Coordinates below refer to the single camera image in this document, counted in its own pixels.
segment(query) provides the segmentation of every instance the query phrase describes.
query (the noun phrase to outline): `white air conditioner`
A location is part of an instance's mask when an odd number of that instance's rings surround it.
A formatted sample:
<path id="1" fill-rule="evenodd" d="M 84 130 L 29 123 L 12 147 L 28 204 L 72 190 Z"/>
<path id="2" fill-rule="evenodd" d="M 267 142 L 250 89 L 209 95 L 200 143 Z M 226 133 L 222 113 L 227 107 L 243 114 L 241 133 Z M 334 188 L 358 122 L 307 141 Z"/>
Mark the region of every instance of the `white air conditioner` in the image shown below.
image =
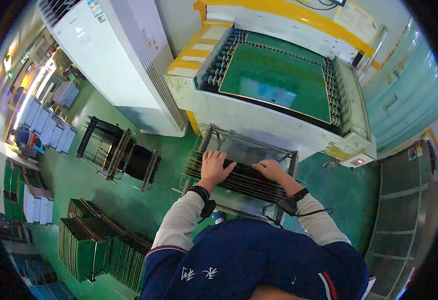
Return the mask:
<path id="1" fill-rule="evenodd" d="M 141 132 L 183 136 L 163 75 L 173 57 L 154 0 L 40 0 L 42 20 L 85 77 Z"/>

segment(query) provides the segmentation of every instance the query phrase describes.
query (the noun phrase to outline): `green circuit board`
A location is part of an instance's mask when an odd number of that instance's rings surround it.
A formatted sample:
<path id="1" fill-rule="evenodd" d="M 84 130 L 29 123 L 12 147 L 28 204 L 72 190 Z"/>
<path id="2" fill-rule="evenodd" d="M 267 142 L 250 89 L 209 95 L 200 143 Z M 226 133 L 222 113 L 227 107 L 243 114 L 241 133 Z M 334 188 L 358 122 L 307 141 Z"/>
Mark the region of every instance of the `green circuit board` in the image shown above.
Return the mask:
<path id="1" fill-rule="evenodd" d="M 274 39 L 277 43 L 288 43 L 273 37 L 268 39 Z M 261 41 L 270 45 L 270 41 Z M 292 48 L 283 50 L 297 51 Z M 308 57 L 310 60 L 321 57 L 313 54 L 314 57 Z M 329 99 L 321 66 L 264 47 L 237 45 L 219 93 L 266 102 L 331 123 Z"/>

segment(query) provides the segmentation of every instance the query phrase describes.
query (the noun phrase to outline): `paper notice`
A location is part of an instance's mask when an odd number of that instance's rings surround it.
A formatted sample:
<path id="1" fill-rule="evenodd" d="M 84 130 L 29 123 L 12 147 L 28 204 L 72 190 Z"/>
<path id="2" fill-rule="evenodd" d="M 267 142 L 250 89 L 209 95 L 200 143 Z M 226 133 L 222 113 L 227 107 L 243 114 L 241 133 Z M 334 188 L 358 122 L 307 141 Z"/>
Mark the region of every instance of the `paper notice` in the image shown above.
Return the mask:
<path id="1" fill-rule="evenodd" d="M 91 9 L 92 15 L 94 15 L 94 18 L 97 18 L 99 23 L 105 22 L 107 20 L 106 15 L 104 14 L 104 11 L 102 10 L 102 7 L 98 0 L 89 0 L 87 4 Z"/>
<path id="2" fill-rule="evenodd" d="M 358 4 L 350 1 L 339 9 L 334 22 L 368 44 L 371 44 L 377 36 L 374 17 Z"/>

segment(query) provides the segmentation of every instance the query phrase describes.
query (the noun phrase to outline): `blue curtain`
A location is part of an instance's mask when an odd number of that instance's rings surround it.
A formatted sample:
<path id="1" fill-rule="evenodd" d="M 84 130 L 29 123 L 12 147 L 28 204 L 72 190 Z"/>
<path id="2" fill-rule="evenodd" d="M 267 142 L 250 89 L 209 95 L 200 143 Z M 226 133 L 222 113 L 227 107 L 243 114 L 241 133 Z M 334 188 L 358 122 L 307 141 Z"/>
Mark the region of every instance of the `blue curtain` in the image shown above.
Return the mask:
<path id="1" fill-rule="evenodd" d="M 363 93 L 378 155 L 438 118 L 438 65 L 415 21 Z"/>

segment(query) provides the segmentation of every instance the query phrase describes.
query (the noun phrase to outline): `blue shoe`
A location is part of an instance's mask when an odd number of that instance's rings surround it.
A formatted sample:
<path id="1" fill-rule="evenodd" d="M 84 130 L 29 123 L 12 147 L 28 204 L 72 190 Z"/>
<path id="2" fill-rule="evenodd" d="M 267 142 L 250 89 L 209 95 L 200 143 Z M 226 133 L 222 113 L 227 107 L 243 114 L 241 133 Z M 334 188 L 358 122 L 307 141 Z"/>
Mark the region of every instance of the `blue shoe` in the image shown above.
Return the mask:
<path id="1" fill-rule="evenodd" d="M 212 220 L 215 224 L 219 224 L 226 219 L 226 214 L 221 212 L 220 210 L 215 209 L 211 214 Z"/>

